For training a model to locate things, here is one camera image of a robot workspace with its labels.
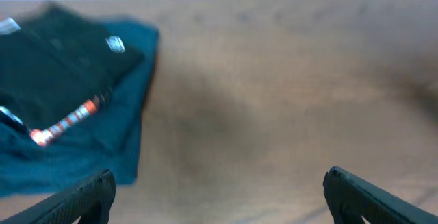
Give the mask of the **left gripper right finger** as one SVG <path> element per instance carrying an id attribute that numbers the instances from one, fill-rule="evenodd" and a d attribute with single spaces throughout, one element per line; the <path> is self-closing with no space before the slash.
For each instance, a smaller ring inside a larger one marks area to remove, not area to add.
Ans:
<path id="1" fill-rule="evenodd" d="M 429 224 L 437 216 L 340 168 L 332 167 L 322 183 L 335 224 Z"/>

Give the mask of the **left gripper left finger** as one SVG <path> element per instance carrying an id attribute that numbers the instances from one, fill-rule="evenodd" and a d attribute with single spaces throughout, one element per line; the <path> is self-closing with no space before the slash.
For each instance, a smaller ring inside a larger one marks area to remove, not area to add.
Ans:
<path id="1" fill-rule="evenodd" d="M 107 224 L 115 196 L 114 175 L 105 169 L 1 224 Z"/>

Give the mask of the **black t-shirt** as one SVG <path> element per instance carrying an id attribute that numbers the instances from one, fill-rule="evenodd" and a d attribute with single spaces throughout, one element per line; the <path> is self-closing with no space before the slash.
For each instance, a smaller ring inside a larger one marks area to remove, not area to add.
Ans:
<path id="1" fill-rule="evenodd" d="M 103 24 L 52 5 L 1 36 L 1 106 L 45 129 L 111 92 L 142 58 Z"/>

